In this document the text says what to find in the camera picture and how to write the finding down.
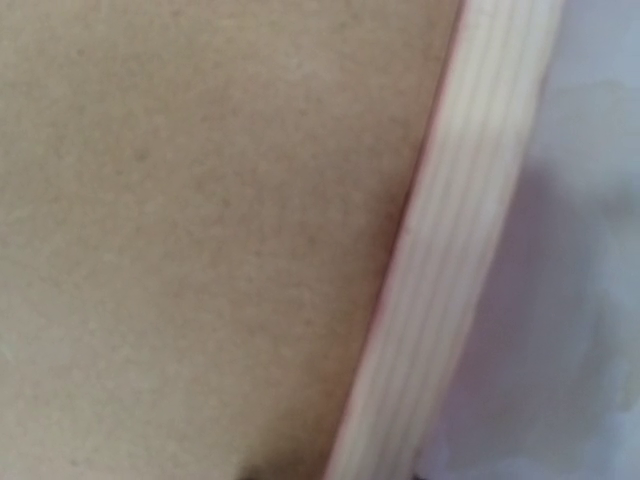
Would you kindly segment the brown cardboard backing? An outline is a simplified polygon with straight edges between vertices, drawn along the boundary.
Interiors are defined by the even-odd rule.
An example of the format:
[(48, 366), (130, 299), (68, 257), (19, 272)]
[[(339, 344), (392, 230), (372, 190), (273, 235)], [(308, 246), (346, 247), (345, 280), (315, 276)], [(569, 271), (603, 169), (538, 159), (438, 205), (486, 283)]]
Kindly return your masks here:
[(1, 5), (1, 475), (316, 479), (454, 1)]

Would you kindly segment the pink wooden picture frame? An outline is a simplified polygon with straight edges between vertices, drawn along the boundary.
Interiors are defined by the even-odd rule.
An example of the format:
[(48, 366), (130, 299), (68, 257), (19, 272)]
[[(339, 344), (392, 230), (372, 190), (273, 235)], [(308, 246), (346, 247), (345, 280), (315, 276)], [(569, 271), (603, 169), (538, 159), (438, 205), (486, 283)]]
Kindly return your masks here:
[(412, 476), (496, 253), (562, 11), (460, 4), (326, 478)]

